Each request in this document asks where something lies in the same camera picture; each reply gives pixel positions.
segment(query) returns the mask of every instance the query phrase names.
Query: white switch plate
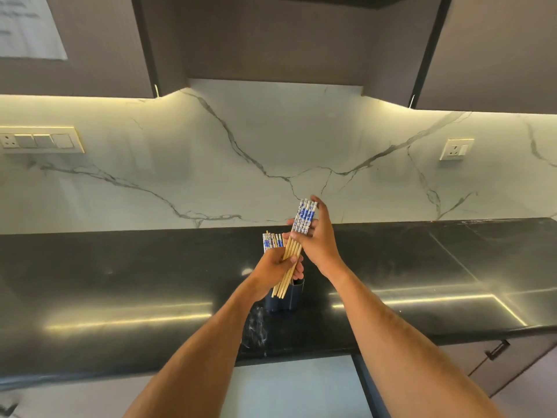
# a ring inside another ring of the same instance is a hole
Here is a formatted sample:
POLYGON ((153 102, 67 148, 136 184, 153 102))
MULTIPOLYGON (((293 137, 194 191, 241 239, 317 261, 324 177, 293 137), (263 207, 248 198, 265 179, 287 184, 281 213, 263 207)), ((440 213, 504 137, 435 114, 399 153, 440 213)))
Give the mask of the white switch plate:
POLYGON ((3 154, 83 154, 85 150, 81 145, 79 136, 75 127, 72 126, 0 126, 0 138, 3 154), (13 137, 15 134, 32 134, 32 135, 54 135, 67 134, 73 144, 72 148, 21 148, 19 145, 13 147, 11 144, 16 141, 13 137))
POLYGON ((439 160, 463 160, 474 144, 473 139, 448 139, 439 160))

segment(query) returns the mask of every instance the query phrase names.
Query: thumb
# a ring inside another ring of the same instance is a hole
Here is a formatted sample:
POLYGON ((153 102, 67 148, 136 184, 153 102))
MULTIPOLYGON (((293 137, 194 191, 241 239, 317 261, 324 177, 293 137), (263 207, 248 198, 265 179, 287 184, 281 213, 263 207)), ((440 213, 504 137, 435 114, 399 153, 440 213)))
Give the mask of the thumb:
POLYGON ((290 232, 290 237, 298 242, 300 245, 302 245, 302 248, 305 248, 306 244, 310 240, 310 237, 308 235, 297 232, 290 232))
POLYGON ((298 262, 298 258, 295 255, 292 255, 290 258, 285 259, 279 264, 279 267, 282 268, 283 272, 286 273, 290 267, 298 262))

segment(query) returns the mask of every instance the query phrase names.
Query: person's left arm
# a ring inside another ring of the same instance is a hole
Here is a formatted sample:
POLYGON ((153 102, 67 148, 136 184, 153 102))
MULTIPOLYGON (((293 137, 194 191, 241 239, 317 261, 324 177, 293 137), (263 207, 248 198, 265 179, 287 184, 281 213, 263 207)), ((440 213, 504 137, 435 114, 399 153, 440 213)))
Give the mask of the person's left arm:
MULTIPOLYGON (((224 306, 151 379, 124 418, 219 417, 249 310, 296 260, 282 261, 284 252, 273 248, 261 257, 224 306)), ((300 262, 294 278, 303 278, 300 262)))

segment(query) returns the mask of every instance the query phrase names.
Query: person's right arm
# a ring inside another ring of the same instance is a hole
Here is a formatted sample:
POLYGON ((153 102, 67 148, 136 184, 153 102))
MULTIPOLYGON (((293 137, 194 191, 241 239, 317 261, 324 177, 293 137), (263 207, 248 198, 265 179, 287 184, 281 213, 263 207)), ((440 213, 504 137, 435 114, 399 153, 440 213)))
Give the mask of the person's right arm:
POLYGON ((291 233, 343 301, 392 418, 500 418, 495 405, 427 337, 374 295, 340 258, 325 204, 308 236, 291 233))

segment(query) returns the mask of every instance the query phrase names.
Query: paper notice on cabinet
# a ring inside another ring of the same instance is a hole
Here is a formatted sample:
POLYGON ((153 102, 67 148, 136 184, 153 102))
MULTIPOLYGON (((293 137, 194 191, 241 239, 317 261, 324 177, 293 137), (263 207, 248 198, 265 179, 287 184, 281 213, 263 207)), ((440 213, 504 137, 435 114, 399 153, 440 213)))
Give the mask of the paper notice on cabinet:
POLYGON ((46 0, 0 0, 0 57, 67 60, 46 0))

